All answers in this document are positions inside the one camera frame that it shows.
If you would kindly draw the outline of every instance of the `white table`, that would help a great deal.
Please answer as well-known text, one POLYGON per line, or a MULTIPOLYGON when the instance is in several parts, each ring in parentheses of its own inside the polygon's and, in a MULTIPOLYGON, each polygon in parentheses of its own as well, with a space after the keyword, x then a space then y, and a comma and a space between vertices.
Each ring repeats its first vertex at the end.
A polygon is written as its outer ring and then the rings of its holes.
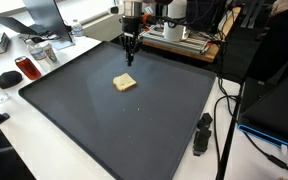
MULTIPOLYGON (((56 52, 59 59, 57 66, 72 60, 98 43, 100 42, 90 38, 77 39, 76 46, 56 52)), ((2 72, 11 70, 20 72, 14 59, 23 55, 32 59, 24 43, 18 40, 17 36, 12 37, 7 53, 0 55, 0 75, 2 72)), ((25 75, 23 78, 20 84, 6 89, 11 98, 0 105, 0 113, 7 112, 11 118, 2 123, 0 129, 32 174, 41 180, 113 179, 92 157, 18 95, 20 88, 32 82, 25 75)), ((224 80, 224 87, 232 95, 236 95, 240 88, 237 83, 226 80, 224 80)), ((204 112, 209 112, 213 116, 215 102, 221 96, 222 93, 216 82, 204 112)), ((219 117, 217 121, 218 139, 222 152, 231 122, 226 101, 218 104, 217 112, 219 117)), ((215 179, 217 156, 213 134, 209 140, 207 152, 201 157, 193 156, 192 147, 193 139, 187 147, 174 179, 215 179)))
MULTIPOLYGON (((264 152, 287 162, 280 148, 258 138, 250 137, 264 152)), ((288 179, 288 171, 281 169, 267 160, 262 153, 255 149, 246 136, 235 128, 226 167, 225 180, 275 180, 279 177, 288 179)))

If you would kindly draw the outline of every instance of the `dark gray tray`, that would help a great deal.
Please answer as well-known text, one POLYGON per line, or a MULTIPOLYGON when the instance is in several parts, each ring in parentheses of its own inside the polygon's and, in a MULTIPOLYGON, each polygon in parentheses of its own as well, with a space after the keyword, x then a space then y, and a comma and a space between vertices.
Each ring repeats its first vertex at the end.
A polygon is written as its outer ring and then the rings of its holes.
POLYGON ((216 75, 103 42, 19 91, 116 179, 172 179, 216 75), (113 78, 129 73, 126 92, 113 78))

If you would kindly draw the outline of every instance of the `mouse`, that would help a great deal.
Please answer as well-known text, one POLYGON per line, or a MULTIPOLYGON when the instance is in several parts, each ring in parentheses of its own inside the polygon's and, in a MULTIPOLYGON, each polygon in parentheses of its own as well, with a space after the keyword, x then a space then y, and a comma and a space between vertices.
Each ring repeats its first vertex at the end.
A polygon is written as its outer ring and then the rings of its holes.
POLYGON ((4 72, 0 75, 0 87, 7 89, 15 86, 22 81, 22 74, 17 71, 4 72))
POLYGON ((31 40, 32 40, 34 43, 36 43, 36 44, 45 41, 45 40, 42 39, 41 37, 32 37, 31 40))

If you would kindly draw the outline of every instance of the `slice of bread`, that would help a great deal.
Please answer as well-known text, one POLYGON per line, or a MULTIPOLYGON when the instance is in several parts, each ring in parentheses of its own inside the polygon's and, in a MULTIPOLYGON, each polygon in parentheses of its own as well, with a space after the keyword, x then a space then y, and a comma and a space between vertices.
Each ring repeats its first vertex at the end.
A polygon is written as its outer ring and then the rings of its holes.
POLYGON ((113 84, 119 91, 125 91, 136 85, 136 81, 127 73, 113 79, 113 84))

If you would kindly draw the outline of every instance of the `white cable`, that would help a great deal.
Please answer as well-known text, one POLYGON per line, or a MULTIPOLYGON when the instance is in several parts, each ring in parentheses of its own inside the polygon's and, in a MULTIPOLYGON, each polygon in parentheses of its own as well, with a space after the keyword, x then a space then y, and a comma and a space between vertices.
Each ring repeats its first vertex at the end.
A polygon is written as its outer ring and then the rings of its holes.
POLYGON ((282 144, 282 145, 281 145, 281 149, 282 149, 282 153, 283 153, 283 155, 284 155, 284 157, 285 157, 286 164, 288 165, 288 156, 287 156, 287 154, 288 154, 288 148, 287 148, 286 145, 282 144))

